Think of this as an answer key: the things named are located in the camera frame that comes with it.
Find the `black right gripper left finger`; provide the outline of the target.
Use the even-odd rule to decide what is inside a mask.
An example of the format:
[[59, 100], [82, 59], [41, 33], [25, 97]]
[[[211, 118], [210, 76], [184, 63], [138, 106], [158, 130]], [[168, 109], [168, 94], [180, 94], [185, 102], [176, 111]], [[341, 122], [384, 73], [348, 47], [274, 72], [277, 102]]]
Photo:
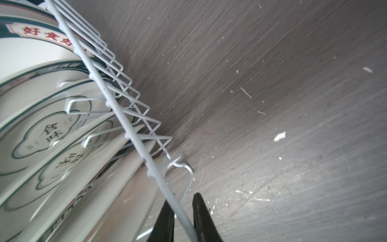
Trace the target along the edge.
[[147, 242], [174, 242], [175, 214], [165, 201]]

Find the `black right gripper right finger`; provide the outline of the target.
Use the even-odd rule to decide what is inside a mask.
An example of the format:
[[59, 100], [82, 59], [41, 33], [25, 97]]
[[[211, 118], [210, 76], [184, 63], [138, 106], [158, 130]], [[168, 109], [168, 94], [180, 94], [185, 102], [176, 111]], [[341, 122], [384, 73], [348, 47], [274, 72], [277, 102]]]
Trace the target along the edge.
[[194, 194], [192, 208], [198, 242], [222, 242], [200, 193]]

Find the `plain white plate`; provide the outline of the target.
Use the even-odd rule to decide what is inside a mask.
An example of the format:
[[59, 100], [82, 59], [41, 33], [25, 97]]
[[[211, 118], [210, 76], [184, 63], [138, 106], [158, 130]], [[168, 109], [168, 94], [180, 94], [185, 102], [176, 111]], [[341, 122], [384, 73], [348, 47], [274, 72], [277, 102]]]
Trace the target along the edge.
[[74, 208], [51, 242], [133, 242], [155, 202], [156, 181], [137, 151], [117, 162]]

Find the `white plate red characters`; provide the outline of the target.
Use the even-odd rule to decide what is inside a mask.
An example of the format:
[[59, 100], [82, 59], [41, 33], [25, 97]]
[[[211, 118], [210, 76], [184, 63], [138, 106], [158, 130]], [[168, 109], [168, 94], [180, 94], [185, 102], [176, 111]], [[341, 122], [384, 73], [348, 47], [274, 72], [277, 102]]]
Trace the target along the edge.
[[1, 15], [1, 79], [36, 65], [79, 59], [74, 45], [57, 27], [44, 22]]

